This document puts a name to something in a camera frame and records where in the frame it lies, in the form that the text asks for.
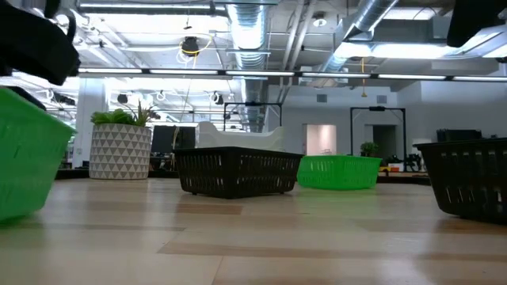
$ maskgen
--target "white column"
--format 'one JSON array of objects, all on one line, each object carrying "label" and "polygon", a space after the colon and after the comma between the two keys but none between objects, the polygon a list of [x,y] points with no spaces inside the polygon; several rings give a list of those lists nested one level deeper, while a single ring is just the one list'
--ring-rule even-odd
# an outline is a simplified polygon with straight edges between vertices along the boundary
[{"label": "white column", "polygon": [[110,92],[103,78],[81,78],[79,82],[78,113],[76,114],[76,131],[74,140],[74,157],[72,167],[82,166],[83,161],[90,161],[94,112],[109,110]]}]

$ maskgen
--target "green basket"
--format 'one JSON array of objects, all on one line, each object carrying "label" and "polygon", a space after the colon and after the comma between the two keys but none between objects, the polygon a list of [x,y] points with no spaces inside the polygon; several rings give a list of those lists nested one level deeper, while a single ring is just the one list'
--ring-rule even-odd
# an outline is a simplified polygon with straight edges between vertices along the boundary
[{"label": "green basket", "polygon": [[0,88],[0,220],[42,208],[73,132]]},{"label": "green basket", "polygon": [[299,165],[298,183],[333,190],[371,188],[376,184],[381,161],[345,155],[306,156]]}]

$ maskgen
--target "plastic basket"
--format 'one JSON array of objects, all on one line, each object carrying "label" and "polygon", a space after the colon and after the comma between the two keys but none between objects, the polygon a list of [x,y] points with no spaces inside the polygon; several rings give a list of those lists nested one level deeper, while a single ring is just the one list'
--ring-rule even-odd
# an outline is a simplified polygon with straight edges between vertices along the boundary
[{"label": "plastic basket", "polygon": [[234,146],[174,153],[184,191],[226,199],[291,191],[303,156]]},{"label": "plastic basket", "polygon": [[469,219],[507,222],[507,139],[415,145],[438,207]]},{"label": "plastic basket", "polygon": [[0,88],[0,220],[44,205],[73,129]]},{"label": "plastic basket", "polygon": [[306,156],[301,160],[298,183],[333,190],[371,188],[376,184],[381,161],[344,155]]}]

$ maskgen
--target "ceiling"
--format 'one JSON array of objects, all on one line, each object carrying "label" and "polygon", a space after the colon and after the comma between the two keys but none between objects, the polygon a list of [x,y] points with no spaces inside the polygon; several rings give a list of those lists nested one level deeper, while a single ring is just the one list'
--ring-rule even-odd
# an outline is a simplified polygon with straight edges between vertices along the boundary
[{"label": "ceiling", "polygon": [[[314,11],[325,13],[326,24],[322,27],[309,25],[303,41],[303,50],[296,61],[296,69],[316,67],[325,62],[334,51],[334,33],[339,19],[356,12],[358,2],[358,0],[317,2]],[[436,15],[449,17],[452,15],[453,4],[454,1],[450,0],[401,0],[384,19],[427,21]],[[270,8],[268,42],[265,46],[265,50],[269,52],[267,69],[281,68],[289,38],[288,30],[297,5],[297,1],[283,0]],[[63,27],[66,24],[65,19],[57,18],[57,21]],[[78,32],[74,45],[79,50],[82,67],[234,69],[235,57],[232,52],[234,43],[230,31],[231,27],[225,17],[81,13],[78,15]],[[186,36],[197,36],[199,47],[206,48],[195,60],[183,63],[184,56],[180,57],[178,53],[180,53],[180,43]],[[452,70],[454,73],[463,74],[489,74],[494,71],[497,64],[494,59],[482,58],[456,59],[450,63],[449,60],[367,57],[363,62],[360,59],[349,59],[345,67],[349,72],[365,73],[444,74]],[[77,100],[78,78],[69,78],[63,86],[54,86],[38,78],[18,75],[7,78],[0,84],[20,85],[34,93],[48,107],[66,109],[66,111],[54,111],[61,118],[75,117],[74,106],[51,103],[51,100],[47,99],[48,92],[45,90],[53,89]],[[209,113],[206,115],[208,119],[221,120],[220,114],[213,115],[212,113],[223,110],[223,106],[213,103],[210,100],[210,94],[218,93],[226,102],[243,101],[239,80],[109,78],[108,84],[112,90],[110,104],[112,108],[122,107],[116,102],[117,94],[137,94],[136,96],[145,99],[151,97],[149,101],[161,110],[177,111],[183,108],[208,110]],[[352,89],[363,84],[391,87],[394,91],[397,86],[400,86],[399,82],[390,80],[371,80],[364,83],[361,79],[349,79],[346,83]],[[172,122],[182,119],[189,122],[199,119],[196,119],[195,115],[184,115],[179,119],[177,113],[170,112],[172,111],[166,112],[170,115],[169,119],[165,117],[164,120]],[[239,121],[239,115],[231,119]]]}]

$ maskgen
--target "wooden floor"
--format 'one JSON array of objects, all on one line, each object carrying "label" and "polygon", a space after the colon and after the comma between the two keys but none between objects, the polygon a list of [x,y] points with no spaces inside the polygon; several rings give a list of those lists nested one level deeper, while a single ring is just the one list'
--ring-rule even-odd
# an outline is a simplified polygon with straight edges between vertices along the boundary
[{"label": "wooden floor", "polygon": [[223,200],[63,180],[0,228],[0,284],[505,285],[507,227],[446,215],[418,185]]}]

